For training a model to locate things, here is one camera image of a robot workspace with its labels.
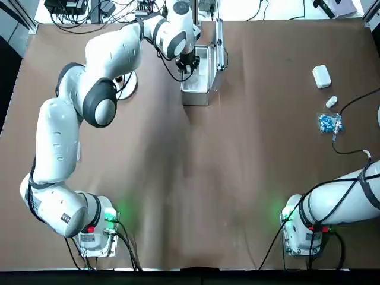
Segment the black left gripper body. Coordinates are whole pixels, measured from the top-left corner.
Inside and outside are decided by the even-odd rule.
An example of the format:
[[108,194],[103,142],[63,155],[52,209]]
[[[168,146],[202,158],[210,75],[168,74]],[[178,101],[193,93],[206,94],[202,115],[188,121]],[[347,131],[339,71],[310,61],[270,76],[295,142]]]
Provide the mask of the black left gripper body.
[[176,58],[176,64],[179,64],[179,65],[195,65],[197,62],[198,62],[198,58],[195,53],[195,49],[192,49],[189,53],[182,52]]

